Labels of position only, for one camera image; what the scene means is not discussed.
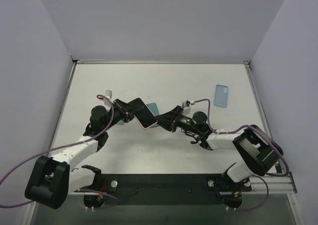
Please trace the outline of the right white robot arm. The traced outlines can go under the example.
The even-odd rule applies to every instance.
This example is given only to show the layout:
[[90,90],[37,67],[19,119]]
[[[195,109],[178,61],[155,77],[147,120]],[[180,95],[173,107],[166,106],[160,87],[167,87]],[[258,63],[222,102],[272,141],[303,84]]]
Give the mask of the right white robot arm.
[[205,150],[237,151],[241,160],[225,171],[225,176],[234,183],[251,175],[264,176],[283,156],[282,149],[256,125],[249,125],[236,133],[213,132],[208,124],[208,115],[197,111],[188,117],[180,106],[155,116],[155,119],[159,126],[169,132],[180,128],[185,135],[194,139],[192,144],[199,144]]

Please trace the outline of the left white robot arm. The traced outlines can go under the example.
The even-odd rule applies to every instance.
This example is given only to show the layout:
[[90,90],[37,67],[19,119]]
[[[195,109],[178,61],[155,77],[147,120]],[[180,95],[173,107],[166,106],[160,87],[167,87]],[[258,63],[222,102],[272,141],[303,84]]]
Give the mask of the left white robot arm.
[[90,123],[74,146],[36,160],[24,192],[25,198],[57,209],[70,193],[82,188],[104,191],[106,183],[101,170],[79,164],[102,149],[108,140],[108,129],[121,120],[130,122],[136,113],[145,108],[143,102],[125,103],[119,99],[109,105],[110,110],[104,106],[95,106],[91,110]]

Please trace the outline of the teal phone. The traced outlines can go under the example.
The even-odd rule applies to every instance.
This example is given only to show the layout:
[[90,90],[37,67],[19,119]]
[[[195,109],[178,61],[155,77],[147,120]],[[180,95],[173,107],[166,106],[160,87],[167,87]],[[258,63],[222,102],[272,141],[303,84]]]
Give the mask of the teal phone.
[[144,121],[145,121],[145,128],[148,129],[157,125],[158,121],[155,118],[155,116],[159,115],[159,109],[156,103],[148,103],[145,106],[146,106],[146,109],[145,109]]

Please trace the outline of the light blue phone case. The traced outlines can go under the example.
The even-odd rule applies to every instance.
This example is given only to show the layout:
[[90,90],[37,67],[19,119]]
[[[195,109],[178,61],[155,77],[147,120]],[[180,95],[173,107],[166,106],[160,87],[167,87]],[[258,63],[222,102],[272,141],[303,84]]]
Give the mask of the light blue phone case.
[[228,106],[229,88],[225,85],[216,85],[214,102],[217,107],[226,108]]

